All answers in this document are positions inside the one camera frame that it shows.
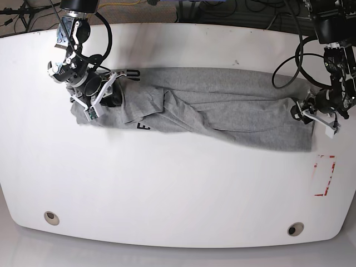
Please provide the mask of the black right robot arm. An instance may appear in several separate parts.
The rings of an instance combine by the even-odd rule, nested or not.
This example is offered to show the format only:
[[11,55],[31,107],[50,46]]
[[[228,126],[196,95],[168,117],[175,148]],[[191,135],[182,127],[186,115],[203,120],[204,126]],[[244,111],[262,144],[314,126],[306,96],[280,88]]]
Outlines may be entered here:
[[[59,18],[56,47],[66,51],[59,63],[48,63],[48,75],[57,83],[65,83],[71,101],[83,107],[85,115],[98,118],[103,107],[122,104],[120,89],[115,85],[121,77],[103,66],[112,48],[113,35],[107,20],[98,13],[98,1],[61,1],[60,9],[66,13]],[[91,27],[88,15],[97,17],[105,26],[108,44],[104,54],[85,56],[83,44],[89,39]]]

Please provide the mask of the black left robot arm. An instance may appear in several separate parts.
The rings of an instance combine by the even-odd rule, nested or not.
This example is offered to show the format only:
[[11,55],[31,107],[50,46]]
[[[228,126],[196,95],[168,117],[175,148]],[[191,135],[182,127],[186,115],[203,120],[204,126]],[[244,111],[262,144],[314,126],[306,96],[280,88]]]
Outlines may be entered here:
[[[348,119],[348,110],[355,106],[355,1],[305,1],[315,35],[303,39],[295,51],[300,73],[319,92],[296,102],[291,109],[295,120],[308,124],[317,112],[341,115]],[[311,41],[324,45],[323,62],[330,74],[330,84],[317,82],[303,69],[303,47]]]

